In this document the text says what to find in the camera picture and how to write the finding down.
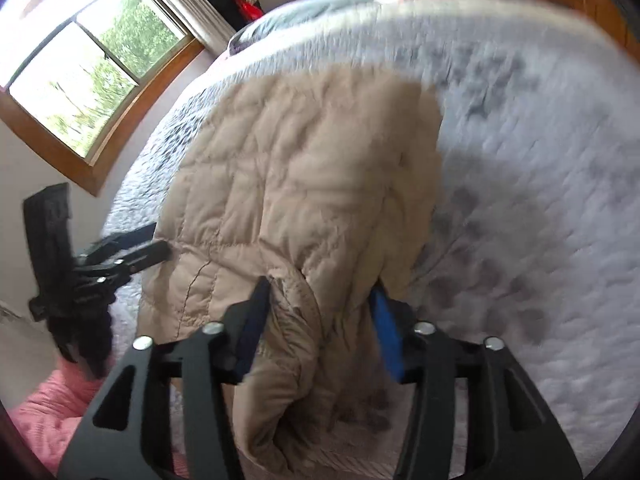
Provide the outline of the pink sleeve left arm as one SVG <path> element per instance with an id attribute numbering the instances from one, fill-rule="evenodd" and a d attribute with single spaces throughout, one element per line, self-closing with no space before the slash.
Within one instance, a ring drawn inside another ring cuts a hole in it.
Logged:
<path id="1" fill-rule="evenodd" d="M 103 379 L 87 378 L 78 364 L 59 356 L 51 375 L 9 412 L 27 446 L 54 476 L 102 384 Z"/>

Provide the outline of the black gloved left hand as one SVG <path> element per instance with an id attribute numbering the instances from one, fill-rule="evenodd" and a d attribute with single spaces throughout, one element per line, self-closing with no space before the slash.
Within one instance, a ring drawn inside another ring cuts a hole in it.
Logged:
<path id="1" fill-rule="evenodd" d="M 63 314 L 50 315 L 47 329 L 62 358 L 77 364 L 88 379 L 102 379 L 107 375 L 108 361 L 113 349 L 110 300 L 72 304 Z"/>

